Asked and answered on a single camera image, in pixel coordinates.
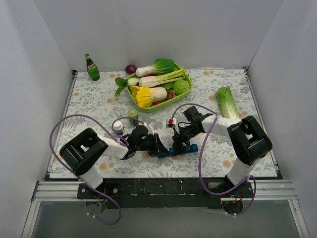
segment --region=bottle label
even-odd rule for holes
[[[94,62],[91,62],[89,65],[88,65],[88,69],[95,69],[96,68],[96,65]]]

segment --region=table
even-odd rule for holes
[[[242,69],[189,69],[187,73],[193,80],[194,88],[187,97],[179,102],[156,112],[146,114],[138,111],[139,119],[147,124],[155,122],[154,130],[159,134],[166,148],[172,147],[172,129],[165,127],[165,121],[174,110],[185,103],[198,103],[220,114],[219,103],[215,91],[224,86],[230,86],[235,99],[239,115],[254,116],[260,122],[255,102],[250,91],[248,81]],[[108,130],[111,123],[118,117],[126,116],[129,109],[137,106],[133,103],[126,90],[120,97],[114,96],[117,85],[116,77],[126,77],[122,71],[101,72],[99,81],[92,81],[86,72],[79,72],[76,77],[67,115],[85,114],[97,119]],[[188,107],[178,111],[178,120],[186,121],[182,112]],[[202,114],[206,110],[198,108]],[[122,120],[126,132],[133,127],[128,120]],[[69,140],[87,127],[93,128],[97,133],[107,136],[93,121],[86,118],[70,118],[63,124],[60,138],[58,138],[57,151]],[[200,146],[204,134],[191,140]],[[113,157],[101,156],[95,167],[104,178],[196,178],[198,177],[199,153],[186,154],[164,159],[151,158],[147,152],[137,152],[129,160],[119,160]],[[236,159],[230,139],[216,134],[209,136],[204,149],[202,160],[202,174],[204,177],[224,177],[231,169]],[[276,170],[272,156],[267,154],[262,158],[251,172],[257,177],[276,177]],[[74,178],[56,159],[50,173],[52,179]]]

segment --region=blue object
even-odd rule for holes
[[[187,150],[186,154],[198,152],[198,146],[197,146],[197,144],[192,144],[192,145],[186,146],[186,150]],[[158,158],[166,158],[169,156],[175,156],[174,155],[174,148],[169,149],[169,155],[161,155],[161,156],[158,156]]]

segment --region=metal frame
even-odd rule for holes
[[[250,86],[252,96],[255,101],[255,105],[260,117],[260,121],[266,132],[262,115],[258,107],[258,104],[256,102],[256,98],[254,96],[254,92],[251,86],[251,82],[250,82],[246,67],[244,68],[244,72],[245,72],[248,84]],[[69,91],[68,91],[62,117],[64,117],[67,113],[68,105],[72,95],[72,90],[76,81],[76,75],[77,73],[75,71],[72,77]],[[57,148],[61,130],[62,130],[62,126],[59,127],[54,149]],[[277,165],[274,153],[271,152],[271,155],[272,155],[274,164]],[[48,173],[52,169],[52,162],[53,162],[53,156],[51,157],[51,160],[49,163]],[[23,233],[22,233],[22,238],[31,237],[34,226],[35,226],[35,222],[37,219],[37,215],[39,212],[39,208],[41,205],[41,201],[101,201],[101,199],[77,199],[78,186],[81,183],[82,182],[79,182],[79,181],[38,182],[34,191],[30,211],[25,223]],[[296,191],[293,187],[292,181],[285,180],[285,179],[262,179],[262,180],[257,180],[256,183],[257,183],[257,193],[256,193],[255,200],[288,200],[300,237],[304,237],[304,238],[309,237],[302,213],[300,211],[300,207],[298,205],[298,200],[297,200],[298,198],[297,198]]]

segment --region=purple onion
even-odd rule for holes
[[[125,71],[127,74],[133,74],[137,70],[137,67],[133,64],[129,64],[126,68]]]

